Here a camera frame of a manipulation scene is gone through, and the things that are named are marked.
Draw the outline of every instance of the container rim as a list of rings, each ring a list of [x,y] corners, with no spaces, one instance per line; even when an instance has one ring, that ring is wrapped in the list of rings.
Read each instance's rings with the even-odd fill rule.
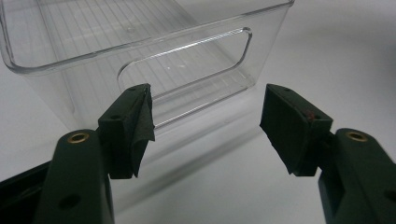
[[[188,35],[190,33],[194,33],[194,32],[200,31],[200,30],[207,29],[208,27],[211,27],[211,26],[216,26],[216,24],[218,24],[218,23],[223,23],[226,21],[241,20],[241,19],[244,19],[245,17],[251,17],[254,15],[266,13],[269,11],[278,10],[283,7],[292,7],[294,4],[294,0],[287,0],[287,1],[288,2],[286,2],[286,3],[261,8],[258,10],[250,11],[250,12],[238,15],[238,16],[227,18],[227,19],[204,23],[201,25],[193,26],[191,28],[170,32],[165,35],[154,36],[154,37],[150,37],[150,38],[147,38],[144,40],[130,42],[130,43],[118,45],[118,46],[107,48],[107,49],[97,50],[95,52],[78,55],[76,57],[68,58],[68,59],[61,60],[61,61],[55,62],[55,63],[48,63],[48,64],[44,64],[44,65],[31,66],[31,67],[18,65],[15,63],[15,61],[13,59],[13,52],[12,52],[11,46],[9,44],[9,39],[8,39],[7,26],[5,25],[6,18],[5,18],[4,6],[3,6],[3,4],[0,4],[0,26],[1,26],[0,35],[2,36],[2,38],[0,38],[0,50],[1,50],[1,54],[3,56],[3,61],[6,65],[6,67],[9,70],[11,70],[12,72],[14,72],[18,75],[24,75],[24,76],[43,76],[43,75],[47,75],[49,73],[61,71],[68,67],[76,66],[79,64],[83,64],[83,63],[89,63],[89,62],[92,62],[99,58],[103,58],[103,57],[110,56],[110,55],[113,55],[116,53],[124,52],[124,51],[130,50],[130,48],[136,48],[136,47],[141,48],[141,47],[145,47],[145,46],[148,46],[148,45],[156,43],[156,42],[163,42],[165,40],[172,39],[176,36]]]

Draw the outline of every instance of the screw hole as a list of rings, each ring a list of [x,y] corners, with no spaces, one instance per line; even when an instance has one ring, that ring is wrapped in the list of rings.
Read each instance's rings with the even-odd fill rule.
[[[113,115],[113,116],[111,116],[110,118],[111,118],[111,119],[120,119],[121,116],[120,116],[120,115]]]
[[[58,206],[61,210],[67,211],[76,207],[80,201],[81,197],[79,197],[77,194],[71,194],[61,199]]]
[[[67,139],[67,142],[72,144],[81,143],[87,140],[88,137],[90,137],[90,135],[87,133],[75,133]]]
[[[396,191],[395,190],[385,190],[384,195],[386,198],[388,198],[389,200],[396,203]]]
[[[346,134],[346,136],[349,137],[350,139],[358,141],[358,142],[367,142],[368,141],[367,137],[361,133],[349,132]]]

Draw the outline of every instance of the clear plastic bin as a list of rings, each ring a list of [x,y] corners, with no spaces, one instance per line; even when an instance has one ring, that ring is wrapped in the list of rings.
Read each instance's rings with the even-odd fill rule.
[[[3,0],[5,64],[71,130],[149,83],[157,127],[253,86],[293,0]]]

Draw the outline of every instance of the white background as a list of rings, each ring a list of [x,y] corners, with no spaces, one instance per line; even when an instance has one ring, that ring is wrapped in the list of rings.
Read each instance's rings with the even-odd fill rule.
[[[157,135],[138,179],[113,181],[118,223],[324,223],[259,128],[265,84],[287,86],[374,136],[396,160],[396,2],[297,0],[258,84]],[[68,130],[0,64],[0,180],[51,158]]]

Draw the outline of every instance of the container wall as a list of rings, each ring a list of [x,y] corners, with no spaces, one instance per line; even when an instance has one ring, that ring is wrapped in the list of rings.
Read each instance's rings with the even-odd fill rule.
[[[289,6],[275,0],[4,1],[3,33],[12,38],[5,38],[10,49],[2,46],[2,53],[13,53],[14,72],[44,74],[27,78],[72,130],[95,128],[123,90],[141,83],[151,85],[154,122],[162,127],[253,86]],[[23,20],[27,36],[13,28]]]

